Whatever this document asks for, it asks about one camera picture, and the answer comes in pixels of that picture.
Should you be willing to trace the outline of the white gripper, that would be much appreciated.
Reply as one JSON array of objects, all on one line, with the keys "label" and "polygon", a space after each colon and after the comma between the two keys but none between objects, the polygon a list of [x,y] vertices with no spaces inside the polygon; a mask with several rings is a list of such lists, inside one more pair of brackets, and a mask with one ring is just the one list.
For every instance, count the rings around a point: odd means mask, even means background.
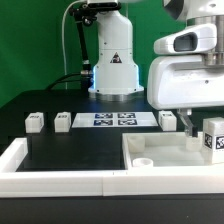
[{"label": "white gripper", "polygon": [[147,99],[155,109],[178,109],[188,137],[198,137],[198,127],[187,108],[224,105],[224,67],[205,64],[204,53],[217,45],[214,24],[188,26],[155,41],[158,57],[151,63]]}]

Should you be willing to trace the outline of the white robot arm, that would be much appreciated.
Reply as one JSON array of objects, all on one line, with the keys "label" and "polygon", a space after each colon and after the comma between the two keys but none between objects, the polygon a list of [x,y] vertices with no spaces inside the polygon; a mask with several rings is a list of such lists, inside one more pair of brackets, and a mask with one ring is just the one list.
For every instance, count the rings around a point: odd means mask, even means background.
[{"label": "white robot arm", "polygon": [[118,11],[123,1],[87,0],[97,11],[99,40],[90,96],[123,101],[145,90],[153,108],[176,109],[185,132],[195,137],[191,110],[224,105],[224,0],[162,0],[165,11],[186,28],[154,42],[158,57],[145,88],[133,61],[132,24]]}]

